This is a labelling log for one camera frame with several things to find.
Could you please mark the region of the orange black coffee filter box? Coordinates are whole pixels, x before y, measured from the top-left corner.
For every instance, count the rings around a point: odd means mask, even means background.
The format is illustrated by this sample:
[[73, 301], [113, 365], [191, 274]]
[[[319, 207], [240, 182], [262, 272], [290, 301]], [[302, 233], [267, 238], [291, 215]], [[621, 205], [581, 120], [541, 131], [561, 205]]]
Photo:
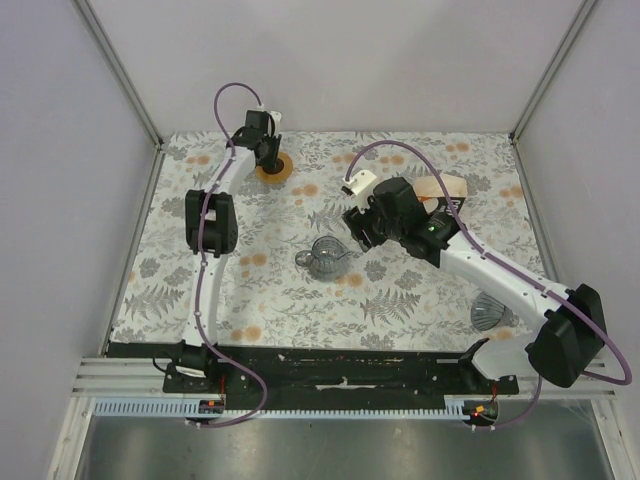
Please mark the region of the orange black coffee filter box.
[[419, 177], [412, 186], [417, 199], [429, 215], [445, 212], [452, 216], [446, 194], [448, 194], [454, 210], [460, 213], [468, 196], [467, 181], [462, 177], [448, 174], [443, 174], [440, 179], [435, 176]]

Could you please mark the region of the clear glass coffee server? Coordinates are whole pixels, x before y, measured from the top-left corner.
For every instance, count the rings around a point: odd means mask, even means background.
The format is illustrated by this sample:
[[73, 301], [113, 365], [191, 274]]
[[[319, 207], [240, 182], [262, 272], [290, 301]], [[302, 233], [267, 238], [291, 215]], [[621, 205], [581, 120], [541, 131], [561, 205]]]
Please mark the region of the clear glass coffee server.
[[350, 268], [350, 250], [337, 238], [323, 236], [308, 250], [295, 255], [295, 264], [318, 281], [330, 282], [344, 276]]

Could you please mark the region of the clear ribbed glass dripper cone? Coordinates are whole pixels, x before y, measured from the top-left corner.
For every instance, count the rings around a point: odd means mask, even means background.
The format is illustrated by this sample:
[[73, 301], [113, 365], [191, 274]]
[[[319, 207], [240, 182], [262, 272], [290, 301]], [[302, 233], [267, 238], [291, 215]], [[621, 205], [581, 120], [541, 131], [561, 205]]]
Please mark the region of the clear ribbed glass dripper cone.
[[511, 309], [486, 292], [480, 293], [473, 301], [470, 320], [479, 331], [488, 331], [496, 326], [514, 327], [518, 323], [518, 317]]

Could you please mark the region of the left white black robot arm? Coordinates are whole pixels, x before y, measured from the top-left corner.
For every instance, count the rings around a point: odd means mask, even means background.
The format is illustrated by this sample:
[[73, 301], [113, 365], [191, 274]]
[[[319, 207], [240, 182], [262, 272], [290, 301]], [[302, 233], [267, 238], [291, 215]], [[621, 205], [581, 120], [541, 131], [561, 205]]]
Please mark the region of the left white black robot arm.
[[210, 392], [219, 384], [217, 309], [226, 264], [239, 239], [234, 196], [257, 169], [285, 173], [279, 158], [282, 114], [249, 110], [245, 124], [225, 145], [211, 183], [185, 196], [185, 238], [193, 253], [190, 314], [177, 350], [165, 369], [166, 393]]

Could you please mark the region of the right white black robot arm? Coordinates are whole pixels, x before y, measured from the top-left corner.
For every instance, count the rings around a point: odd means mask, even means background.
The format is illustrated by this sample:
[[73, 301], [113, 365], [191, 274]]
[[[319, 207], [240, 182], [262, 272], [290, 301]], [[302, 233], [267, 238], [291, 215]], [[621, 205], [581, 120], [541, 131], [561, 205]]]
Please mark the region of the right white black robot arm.
[[447, 199], [439, 188], [417, 194], [402, 177], [381, 180], [367, 170], [342, 190], [356, 203], [343, 220], [363, 251], [395, 241], [411, 257], [473, 283], [528, 326], [527, 335], [468, 349], [470, 361], [457, 371], [465, 391], [528, 373], [569, 388], [603, 348], [594, 331], [606, 327], [600, 295], [586, 284], [571, 289], [538, 276], [463, 230], [455, 216], [464, 196]]

